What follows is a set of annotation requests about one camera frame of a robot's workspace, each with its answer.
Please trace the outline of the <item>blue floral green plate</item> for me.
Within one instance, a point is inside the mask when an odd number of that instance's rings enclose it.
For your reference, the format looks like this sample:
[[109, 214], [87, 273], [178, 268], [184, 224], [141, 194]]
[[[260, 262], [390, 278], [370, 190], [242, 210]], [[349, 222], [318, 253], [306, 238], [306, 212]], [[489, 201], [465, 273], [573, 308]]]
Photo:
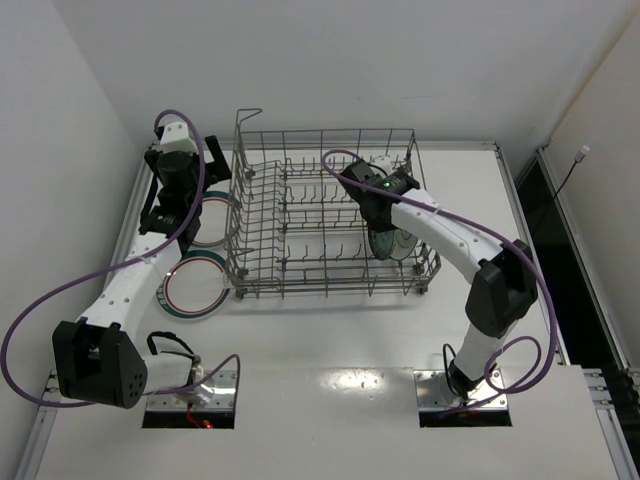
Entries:
[[395, 250], [395, 231], [376, 231], [369, 229], [368, 242], [371, 252], [377, 260], [388, 260]]

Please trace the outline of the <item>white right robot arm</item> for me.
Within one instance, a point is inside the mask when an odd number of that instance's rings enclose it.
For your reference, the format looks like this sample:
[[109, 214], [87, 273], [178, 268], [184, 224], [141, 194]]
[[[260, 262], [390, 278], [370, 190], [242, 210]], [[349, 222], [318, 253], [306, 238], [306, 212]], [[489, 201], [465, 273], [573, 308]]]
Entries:
[[537, 301], [533, 273], [494, 237], [453, 220], [409, 174], [383, 177], [358, 159], [340, 173], [340, 183], [359, 205], [368, 227], [397, 230], [432, 247], [469, 283], [465, 313], [470, 322], [462, 347], [444, 373], [443, 393], [466, 400], [506, 336]]

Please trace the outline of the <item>white gold rimmed plate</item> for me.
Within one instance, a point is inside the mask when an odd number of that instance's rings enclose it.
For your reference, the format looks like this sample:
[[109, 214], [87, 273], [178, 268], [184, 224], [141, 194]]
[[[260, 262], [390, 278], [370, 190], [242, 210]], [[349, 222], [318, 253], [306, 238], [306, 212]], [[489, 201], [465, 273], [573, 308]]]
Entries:
[[418, 238], [410, 232], [395, 229], [392, 235], [390, 258], [394, 261], [402, 261], [409, 257], [415, 250]]

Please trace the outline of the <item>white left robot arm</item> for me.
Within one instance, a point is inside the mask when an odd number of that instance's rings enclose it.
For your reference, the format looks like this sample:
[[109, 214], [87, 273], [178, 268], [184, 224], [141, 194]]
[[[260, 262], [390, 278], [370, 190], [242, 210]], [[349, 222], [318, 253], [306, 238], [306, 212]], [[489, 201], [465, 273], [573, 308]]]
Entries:
[[130, 409], [145, 394], [190, 392], [199, 381], [200, 358], [187, 348], [152, 347], [142, 355], [135, 336], [142, 317], [168, 273], [186, 256], [200, 228], [197, 193], [231, 171], [214, 135], [204, 143], [212, 162], [201, 165], [194, 141], [172, 141], [163, 131], [161, 147], [144, 158], [160, 187], [152, 188], [128, 256], [99, 298], [75, 322], [63, 321], [52, 343], [61, 395], [68, 399]]

